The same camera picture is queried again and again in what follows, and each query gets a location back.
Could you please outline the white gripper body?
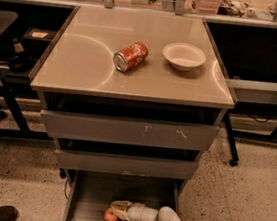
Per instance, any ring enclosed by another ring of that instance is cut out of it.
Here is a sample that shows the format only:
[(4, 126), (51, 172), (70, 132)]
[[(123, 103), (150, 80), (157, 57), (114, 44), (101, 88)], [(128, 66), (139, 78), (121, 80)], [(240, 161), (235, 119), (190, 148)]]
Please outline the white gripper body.
[(127, 208), (125, 219), (127, 221), (157, 221), (158, 210), (149, 208), (139, 202), (133, 203)]

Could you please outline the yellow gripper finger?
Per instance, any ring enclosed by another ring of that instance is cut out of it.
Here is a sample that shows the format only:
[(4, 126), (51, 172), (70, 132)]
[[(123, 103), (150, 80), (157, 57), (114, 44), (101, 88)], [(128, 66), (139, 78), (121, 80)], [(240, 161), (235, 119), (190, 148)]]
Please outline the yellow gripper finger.
[(127, 212), (127, 208), (118, 208), (116, 206), (111, 207), (112, 212), (117, 216), (117, 218), (123, 220), (123, 221), (128, 221), (129, 220), (129, 215)]
[(111, 205), (113, 206), (113, 207), (116, 207), (116, 208), (118, 208), (118, 209), (127, 209), (127, 208), (129, 208), (129, 206), (132, 204), (132, 202), (131, 201), (125, 201), (125, 200), (119, 200), (119, 201), (113, 201), (112, 203), (111, 203)]

